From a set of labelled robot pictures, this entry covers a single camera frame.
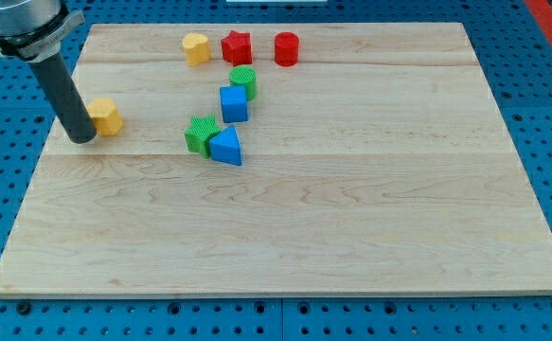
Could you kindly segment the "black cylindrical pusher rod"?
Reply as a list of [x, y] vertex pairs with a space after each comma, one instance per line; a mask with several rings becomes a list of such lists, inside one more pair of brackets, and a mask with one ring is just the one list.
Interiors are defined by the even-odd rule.
[[57, 52], [29, 66], [69, 139], [76, 144], [93, 140], [97, 130], [62, 55]]

